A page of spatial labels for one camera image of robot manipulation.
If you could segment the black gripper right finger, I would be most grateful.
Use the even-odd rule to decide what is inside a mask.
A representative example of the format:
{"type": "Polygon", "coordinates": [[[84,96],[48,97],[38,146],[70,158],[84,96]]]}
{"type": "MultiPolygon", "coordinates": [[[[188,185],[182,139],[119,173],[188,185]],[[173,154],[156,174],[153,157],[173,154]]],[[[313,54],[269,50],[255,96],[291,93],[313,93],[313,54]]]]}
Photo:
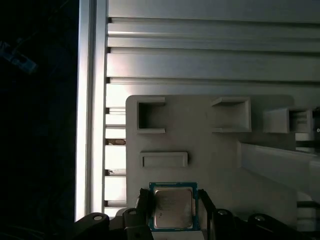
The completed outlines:
{"type": "Polygon", "coordinates": [[[318,240],[319,231],[298,231],[264,213],[242,220],[216,208],[207,192],[198,190],[198,224],[205,240],[318,240]]]}

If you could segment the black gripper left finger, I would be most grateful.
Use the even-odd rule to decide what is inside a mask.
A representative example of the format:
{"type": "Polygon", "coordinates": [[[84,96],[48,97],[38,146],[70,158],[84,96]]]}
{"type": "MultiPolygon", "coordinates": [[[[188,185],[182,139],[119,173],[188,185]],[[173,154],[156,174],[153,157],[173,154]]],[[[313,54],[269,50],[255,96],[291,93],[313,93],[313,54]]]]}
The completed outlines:
{"type": "Polygon", "coordinates": [[[148,221],[153,197],[140,189],[134,208],[122,209],[113,219],[107,214],[90,213],[74,223],[75,240],[152,240],[148,221]]]}

